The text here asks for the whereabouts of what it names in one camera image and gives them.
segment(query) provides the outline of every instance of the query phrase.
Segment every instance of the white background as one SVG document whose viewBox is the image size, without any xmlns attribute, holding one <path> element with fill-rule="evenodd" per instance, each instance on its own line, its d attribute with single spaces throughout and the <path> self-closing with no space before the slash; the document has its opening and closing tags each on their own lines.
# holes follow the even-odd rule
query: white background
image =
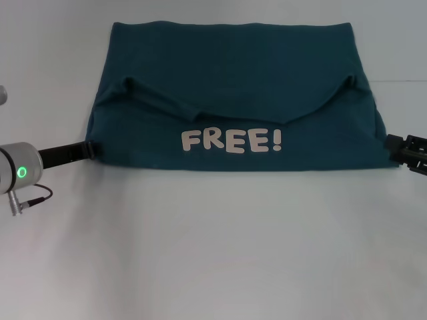
<svg viewBox="0 0 427 320">
<path fill-rule="evenodd" d="M 351 22 L 390 133 L 427 136 L 424 0 L 0 0 L 0 144 L 84 138 L 112 23 Z M 427 318 L 427 178 L 193 173 L 81 162 L 12 218 L 0 319 Z M 40 196 L 29 187 L 24 199 Z"/>
</svg>

